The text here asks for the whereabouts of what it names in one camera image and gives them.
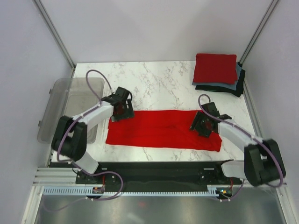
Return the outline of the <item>bright red t-shirt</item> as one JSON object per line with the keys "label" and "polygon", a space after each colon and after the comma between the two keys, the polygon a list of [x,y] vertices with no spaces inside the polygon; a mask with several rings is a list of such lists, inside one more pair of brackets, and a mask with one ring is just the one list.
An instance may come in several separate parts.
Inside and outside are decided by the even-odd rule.
{"label": "bright red t-shirt", "polygon": [[133,118],[109,121],[106,143],[219,152],[222,140],[218,134],[205,138],[190,129],[196,114],[196,110],[135,111]]}

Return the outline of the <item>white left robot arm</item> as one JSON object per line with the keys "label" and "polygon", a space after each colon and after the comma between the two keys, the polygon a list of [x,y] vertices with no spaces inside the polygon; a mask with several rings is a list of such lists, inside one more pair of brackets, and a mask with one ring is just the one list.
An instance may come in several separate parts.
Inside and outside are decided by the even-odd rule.
{"label": "white left robot arm", "polygon": [[87,134],[106,119],[112,122],[134,117],[132,99],[116,95],[104,97],[90,109],[72,116],[62,116],[57,124],[51,148],[57,152],[58,162],[67,162],[86,172],[91,183],[99,183],[103,173],[99,163],[87,151]]}

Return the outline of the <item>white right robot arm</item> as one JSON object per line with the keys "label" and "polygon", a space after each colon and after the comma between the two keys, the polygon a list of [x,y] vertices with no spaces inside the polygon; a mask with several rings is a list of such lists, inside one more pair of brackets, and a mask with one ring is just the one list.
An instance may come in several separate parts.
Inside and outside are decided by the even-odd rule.
{"label": "white right robot arm", "polygon": [[255,187],[264,184],[274,188],[282,186],[285,170],[278,144],[273,139],[264,140],[250,134],[226,114],[215,117],[203,111],[196,113],[190,129],[206,138],[216,133],[243,151],[242,161],[223,162],[221,168],[214,171],[218,183],[226,183],[235,177],[247,180]]}

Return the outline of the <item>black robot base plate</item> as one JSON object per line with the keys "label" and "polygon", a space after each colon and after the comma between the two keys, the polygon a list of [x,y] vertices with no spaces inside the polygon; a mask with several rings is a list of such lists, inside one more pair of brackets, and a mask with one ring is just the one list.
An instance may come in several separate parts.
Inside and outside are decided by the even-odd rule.
{"label": "black robot base plate", "polygon": [[219,161],[102,162],[91,177],[79,172],[77,184],[104,184],[108,191],[204,191],[208,185],[239,185],[238,178],[225,177]]}

